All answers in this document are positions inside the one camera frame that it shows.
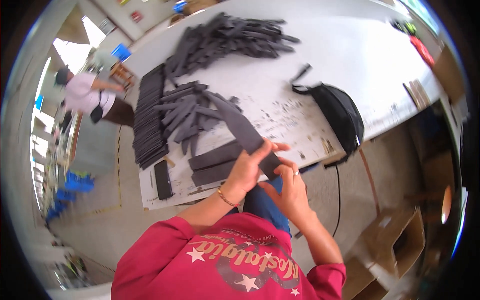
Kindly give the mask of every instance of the black phone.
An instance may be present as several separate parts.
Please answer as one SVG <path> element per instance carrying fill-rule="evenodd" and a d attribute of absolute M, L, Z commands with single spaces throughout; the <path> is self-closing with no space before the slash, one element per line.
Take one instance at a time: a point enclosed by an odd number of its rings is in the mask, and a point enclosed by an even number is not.
<path fill-rule="evenodd" d="M 165 200 L 173 196 L 172 185 L 170 184 L 170 175 L 168 174 L 167 161 L 163 160 L 155 165 L 155 180 L 158 198 Z"/>

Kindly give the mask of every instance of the black cap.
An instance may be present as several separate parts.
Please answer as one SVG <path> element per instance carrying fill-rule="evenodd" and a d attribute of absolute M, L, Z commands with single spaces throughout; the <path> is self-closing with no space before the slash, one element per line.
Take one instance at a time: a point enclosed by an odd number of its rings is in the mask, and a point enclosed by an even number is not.
<path fill-rule="evenodd" d="M 61 68 L 57 73 L 55 82 L 60 85 L 66 85 L 68 82 L 68 72 L 70 72 L 68 66 L 66 66 L 65 68 Z"/>

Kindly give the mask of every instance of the red shirt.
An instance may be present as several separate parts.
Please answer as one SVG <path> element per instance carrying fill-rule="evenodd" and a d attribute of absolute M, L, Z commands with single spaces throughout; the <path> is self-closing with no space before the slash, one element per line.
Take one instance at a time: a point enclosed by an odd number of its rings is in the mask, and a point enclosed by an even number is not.
<path fill-rule="evenodd" d="M 112 299 L 342 298 L 344 264 L 303 274 L 290 235 L 252 214 L 223 217 L 202 235 L 180 217 L 153 224 L 120 259 Z"/>

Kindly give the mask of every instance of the hand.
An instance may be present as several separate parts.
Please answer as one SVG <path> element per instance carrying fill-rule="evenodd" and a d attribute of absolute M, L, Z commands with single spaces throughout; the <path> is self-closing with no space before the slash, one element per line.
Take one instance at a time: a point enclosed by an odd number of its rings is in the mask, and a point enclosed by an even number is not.
<path fill-rule="evenodd" d="M 264 140 L 265 143 L 262 147 L 252 155 L 248 155 L 245 150 L 240 153 L 227 181 L 221 188 L 222 192 L 229 191 L 235 194 L 235 199 L 240 199 L 239 202 L 245 197 L 247 192 L 251 191 L 257 185 L 258 178 L 262 173 L 258 165 L 262 160 L 267 157 L 271 151 L 290 150 L 290 146 L 287 144 L 273 143 L 265 138 Z"/>
<path fill-rule="evenodd" d="M 123 92 L 125 92 L 125 88 L 124 88 L 123 86 L 117 84 L 117 85 L 115 86 L 115 91 L 116 91 L 116 92 L 119 92 L 119 93 L 123 93 Z"/>
<path fill-rule="evenodd" d="M 282 157 L 278 159 L 282 165 L 275 169 L 275 174 L 283 179 L 281 194 L 267 182 L 259 182 L 258 185 L 272 198 L 280 212 L 300 229 L 315 212 L 308 205 L 307 190 L 300 174 L 294 175 L 299 170 L 297 164 Z"/>

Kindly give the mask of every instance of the black bag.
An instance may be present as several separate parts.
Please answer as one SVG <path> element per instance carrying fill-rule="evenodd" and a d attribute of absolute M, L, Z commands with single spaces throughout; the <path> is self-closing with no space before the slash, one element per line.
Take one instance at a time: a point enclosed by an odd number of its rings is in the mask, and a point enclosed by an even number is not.
<path fill-rule="evenodd" d="M 97 124 L 103 118 L 103 107 L 100 105 L 102 102 L 102 91 L 98 92 L 98 105 L 92 113 L 90 114 L 90 118 L 92 119 L 93 124 Z"/>
<path fill-rule="evenodd" d="M 313 97 L 347 153 L 341 160 L 325 166 L 329 168 L 346 162 L 363 142 L 363 120 L 352 98 L 344 91 L 325 84 L 316 87 L 295 85 L 294 83 L 310 68 L 311 66 L 307 64 L 290 82 L 295 93 Z"/>

